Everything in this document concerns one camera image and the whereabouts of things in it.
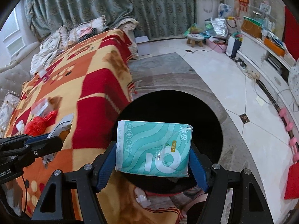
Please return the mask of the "red plastic bag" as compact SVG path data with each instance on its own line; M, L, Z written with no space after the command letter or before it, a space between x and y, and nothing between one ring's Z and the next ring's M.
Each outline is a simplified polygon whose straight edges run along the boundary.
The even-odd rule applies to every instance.
M24 133L29 136L40 136L46 132L46 129L55 123L58 111L54 110L46 116L35 116L26 124Z

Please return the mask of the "white tissue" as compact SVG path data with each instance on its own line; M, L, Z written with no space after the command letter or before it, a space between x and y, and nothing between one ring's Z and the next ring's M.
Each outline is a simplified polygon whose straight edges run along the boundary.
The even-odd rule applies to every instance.
M20 120L17 124L16 124L16 129L18 131L18 133L20 133L21 135L24 133L24 129L25 129L25 124L23 120Z

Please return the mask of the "long white toothpaste box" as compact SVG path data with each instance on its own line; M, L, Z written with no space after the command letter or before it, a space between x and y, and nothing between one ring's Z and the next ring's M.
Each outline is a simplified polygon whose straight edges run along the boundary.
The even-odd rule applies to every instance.
M62 149L63 143L70 133L74 115L74 113L71 113L64 116L64 118L59 121L59 123L47 136L48 139L55 141L53 143L50 143L50 154L42 157L43 165L45 168L48 168L49 163L55 159L57 153Z

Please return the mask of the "white medicine box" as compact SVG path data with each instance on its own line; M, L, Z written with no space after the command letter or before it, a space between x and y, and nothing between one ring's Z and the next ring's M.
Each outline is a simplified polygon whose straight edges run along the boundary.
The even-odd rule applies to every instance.
M54 110L48 98L42 98L35 102L31 107L31 115L45 117Z

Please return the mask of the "teal tissue pack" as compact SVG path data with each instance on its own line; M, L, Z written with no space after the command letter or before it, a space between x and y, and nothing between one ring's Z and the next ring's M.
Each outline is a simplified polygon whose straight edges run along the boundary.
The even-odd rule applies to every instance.
M120 120L115 170L164 178L188 177L192 133L188 124Z

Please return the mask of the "black round trash bin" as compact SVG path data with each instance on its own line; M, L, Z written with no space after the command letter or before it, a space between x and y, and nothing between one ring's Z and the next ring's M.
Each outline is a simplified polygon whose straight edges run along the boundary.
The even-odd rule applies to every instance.
M115 170L139 188L176 194L195 186L208 190L210 166L223 149L216 114L188 93L164 90L135 99L117 117Z

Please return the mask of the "patterned red orange blanket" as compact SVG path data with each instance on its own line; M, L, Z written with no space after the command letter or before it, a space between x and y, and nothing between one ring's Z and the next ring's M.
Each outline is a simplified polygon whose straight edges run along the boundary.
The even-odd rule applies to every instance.
M120 29L103 32L60 54L47 68L48 81L35 76L23 84L6 136L17 134L17 123L33 120L32 107L42 99L50 100L57 111L47 131L64 116L73 115L70 132L54 160L44 166L42 159L36 159L17 180L27 215L33 214L54 170L77 170L108 147L117 117L132 100L134 83L127 65L132 58L130 45Z

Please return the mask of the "grey tufted headboard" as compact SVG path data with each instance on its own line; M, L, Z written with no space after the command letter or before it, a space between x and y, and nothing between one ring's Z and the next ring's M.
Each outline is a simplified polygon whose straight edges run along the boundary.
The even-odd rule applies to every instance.
M1 68L1 103L9 91L20 95L23 83L31 80L31 61L33 55L38 54L39 51L40 43L38 41L31 43L18 52L9 65Z

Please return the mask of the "white pink pill bottle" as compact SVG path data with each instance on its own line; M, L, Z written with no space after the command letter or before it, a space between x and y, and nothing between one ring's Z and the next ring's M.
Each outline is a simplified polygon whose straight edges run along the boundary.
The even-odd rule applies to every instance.
M46 83L50 79L50 75L48 74L48 72L43 67L38 69L38 74L39 74L40 79L44 83Z

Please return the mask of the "pink dumbbell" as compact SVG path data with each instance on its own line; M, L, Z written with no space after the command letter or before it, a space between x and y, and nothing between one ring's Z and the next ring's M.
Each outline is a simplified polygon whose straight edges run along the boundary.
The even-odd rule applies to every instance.
M291 122L288 117L287 117L287 110L286 108L282 108L279 111L279 116L281 117L284 125L285 125L285 129L287 131L287 133L289 134L290 140L289 140L289 146L292 150L293 153L293 162L294 163L298 163L298 139L295 137L293 130L294 128L294 123Z

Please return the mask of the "embroidered cream pillow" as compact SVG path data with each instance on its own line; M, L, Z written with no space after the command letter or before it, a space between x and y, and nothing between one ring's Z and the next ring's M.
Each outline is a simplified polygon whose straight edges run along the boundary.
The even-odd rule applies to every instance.
M40 52L50 53L54 51L63 52L67 48L68 30L65 25L51 34L41 45Z

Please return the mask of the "white dotted baby bundle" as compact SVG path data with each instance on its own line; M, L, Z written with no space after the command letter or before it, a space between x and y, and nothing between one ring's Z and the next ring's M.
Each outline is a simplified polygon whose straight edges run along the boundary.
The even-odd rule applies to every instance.
M298 98L298 85L299 85L299 67L298 67L298 62L291 67L289 76L288 76L288 85L289 88L295 98Z

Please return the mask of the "white tv cabinet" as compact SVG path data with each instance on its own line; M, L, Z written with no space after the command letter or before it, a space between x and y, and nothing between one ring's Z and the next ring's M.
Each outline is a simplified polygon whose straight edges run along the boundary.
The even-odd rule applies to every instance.
M290 67L266 47L261 39L254 38L244 32L242 32L242 39L237 56L243 61L247 61L249 65L257 67L279 91L279 95L283 96L292 111L297 113L298 103L288 85Z

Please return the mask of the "grey patterned rug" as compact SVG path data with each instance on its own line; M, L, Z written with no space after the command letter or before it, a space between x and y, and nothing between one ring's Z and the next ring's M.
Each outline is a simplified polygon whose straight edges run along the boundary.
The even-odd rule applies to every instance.
M129 63L136 95L120 119L185 123L192 142L229 174L226 223L272 223L253 157L232 119L202 78L177 53Z

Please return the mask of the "small wooden stool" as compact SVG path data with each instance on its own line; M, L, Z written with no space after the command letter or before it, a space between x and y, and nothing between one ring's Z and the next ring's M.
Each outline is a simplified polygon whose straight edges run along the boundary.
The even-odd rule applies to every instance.
M200 35L200 34L195 34L195 33L189 33L187 35L187 44L191 45L193 48L196 44L198 44L200 47L203 47L203 40L205 38Z

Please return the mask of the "silver foil bag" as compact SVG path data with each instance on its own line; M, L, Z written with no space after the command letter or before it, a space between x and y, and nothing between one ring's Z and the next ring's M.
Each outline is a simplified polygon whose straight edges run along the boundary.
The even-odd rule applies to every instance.
M228 36L228 28L224 18L208 18L204 21L206 34L213 38L226 39Z

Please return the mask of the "brown paper gift bag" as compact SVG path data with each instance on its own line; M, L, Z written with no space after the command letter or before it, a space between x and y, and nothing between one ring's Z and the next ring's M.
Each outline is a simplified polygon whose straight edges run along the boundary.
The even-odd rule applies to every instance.
M244 19L241 30L254 38L261 38L261 27L251 21Z

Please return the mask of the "green patterned curtain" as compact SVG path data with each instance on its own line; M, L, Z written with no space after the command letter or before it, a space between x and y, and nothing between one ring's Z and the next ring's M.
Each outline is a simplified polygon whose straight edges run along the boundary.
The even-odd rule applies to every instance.
M166 38L182 35L195 21L194 0L23 0L29 28L39 39L59 27L105 16L109 28L124 18L137 22L136 36Z

